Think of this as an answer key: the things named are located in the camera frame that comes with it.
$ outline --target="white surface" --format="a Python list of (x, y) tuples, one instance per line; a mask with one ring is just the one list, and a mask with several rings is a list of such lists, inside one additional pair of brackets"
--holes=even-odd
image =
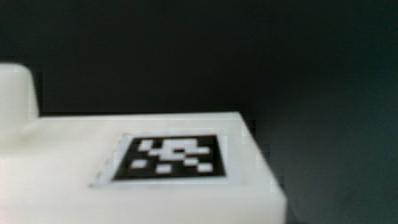
[[(35, 119), (28, 85), (28, 70), (2, 64), (0, 223), (284, 223), (286, 199), (238, 113)], [(90, 187), (126, 133), (202, 131), (224, 133), (240, 181)]]

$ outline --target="black wall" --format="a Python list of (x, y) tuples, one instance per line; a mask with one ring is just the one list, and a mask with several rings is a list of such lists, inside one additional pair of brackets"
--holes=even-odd
[(307, 223), (398, 223), (396, 1), (0, 2), (41, 114), (241, 111)]

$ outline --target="white block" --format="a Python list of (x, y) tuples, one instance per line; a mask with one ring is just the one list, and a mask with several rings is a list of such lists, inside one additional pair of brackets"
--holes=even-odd
[(133, 162), (131, 162), (131, 169), (138, 169), (138, 168), (144, 168), (145, 167), (145, 164), (147, 164), (147, 160), (144, 159), (135, 159)]
[(156, 173), (158, 174), (167, 174), (167, 173), (170, 173), (170, 171), (172, 171), (170, 164), (158, 164)]
[(213, 165), (209, 163), (199, 163), (197, 172), (209, 173), (213, 171)]
[[(0, 66), (5, 87), (14, 78), (12, 66), (7, 66)], [(19, 81), (28, 84), (23, 72)], [(16, 87), (19, 92), (2, 98), (2, 108), (7, 100), (9, 103), (25, 100), (25, 84)], [(16, 115), (26, 114), (28, 106), (16, 106), (12, 111)], [(19, 115), (12, 118), (12, 113), (0, 113), (3, 124), (12, 118), (0, 136), (2, 223), (284, 224), (286, 198), (238, 113), (32, 120), (19, 119), (25, 117)], [(131, 162), (128, 145), (144, 136), (170, 135), (215, 136), (220, 161), (209, 161), (202, 154), (193, 156), (199, 163), (213, 165), (213, 171), (201, 173), (202, 176), (174, 178), (154, 174), (153, 178), (140, 179), (133, 172), (156, 166), (129, 169), (131, 163), (126, 163), (119, 169), (122, 161)], [(145, 159), (153, 162), (158, 156), (147, 155)], [(183, 165), (172, 169), (176, 163), (183, 164), (183, 160), (170, 162), (172, 175), (186, 174), (185, 169), (195, 171), (197, 167)], [(220, 172), (220, 163), (225, 175), (206, 176)], [(124, 172), (122, 178), (135, 179), (113, 179), (117, 170)]]

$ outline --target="white cylinder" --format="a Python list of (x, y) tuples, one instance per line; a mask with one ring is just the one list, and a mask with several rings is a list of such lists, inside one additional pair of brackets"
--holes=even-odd
[(19, 64), (0, 63), (0, 133), (37, 119), (32, 73)]

